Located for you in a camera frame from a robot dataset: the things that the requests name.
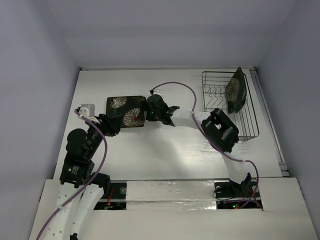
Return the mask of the black floral square plate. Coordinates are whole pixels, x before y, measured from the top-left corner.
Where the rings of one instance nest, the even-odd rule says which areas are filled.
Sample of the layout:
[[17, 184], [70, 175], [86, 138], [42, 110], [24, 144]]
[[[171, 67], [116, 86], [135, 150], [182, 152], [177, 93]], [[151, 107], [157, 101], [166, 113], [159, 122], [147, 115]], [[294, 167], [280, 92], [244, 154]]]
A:
[[106, 99], [106, 115], [121, 116], [121, 128], [143, 127], [146, 114], [146, 98], [142, 95], [115, 96]]

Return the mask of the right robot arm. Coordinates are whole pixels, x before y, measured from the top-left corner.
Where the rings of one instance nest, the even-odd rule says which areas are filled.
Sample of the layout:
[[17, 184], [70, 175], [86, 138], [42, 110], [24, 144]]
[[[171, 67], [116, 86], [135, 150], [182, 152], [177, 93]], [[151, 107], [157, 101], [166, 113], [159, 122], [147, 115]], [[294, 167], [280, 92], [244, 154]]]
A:
[[200, 131], [209, 144], [218, 151], [228, 171], [227, 191], [233, 198], [253, 198], [257, 193], [257, 183], [244, 168], [246, 160], [236, 157], [239, 129], [219, 108], [211, 112], [183, 110], [178, 106], [169, 107], [162, 96], [153, 94], [145, 102], [148, 121], [159, 121], [172, 127], [187, 127]]

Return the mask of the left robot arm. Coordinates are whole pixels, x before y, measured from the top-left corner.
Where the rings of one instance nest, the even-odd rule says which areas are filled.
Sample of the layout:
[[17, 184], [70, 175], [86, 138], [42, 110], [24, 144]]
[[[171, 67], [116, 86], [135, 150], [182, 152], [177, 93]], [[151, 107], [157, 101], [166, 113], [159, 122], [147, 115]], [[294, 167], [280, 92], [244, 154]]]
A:
[[100, 173], [106, 160], [103, 155], [97, 170], [92, 158], [101, 143], [107, 150], [107, 137], [121, 129], [122, 116], [88, 115], [86, 108], [75, 110], [88, 130], [77, 128], [67, 136], [56, 209], [36, 236], [38, 240], [79, 240], [98, 200], [112, 194], [110, 176]]

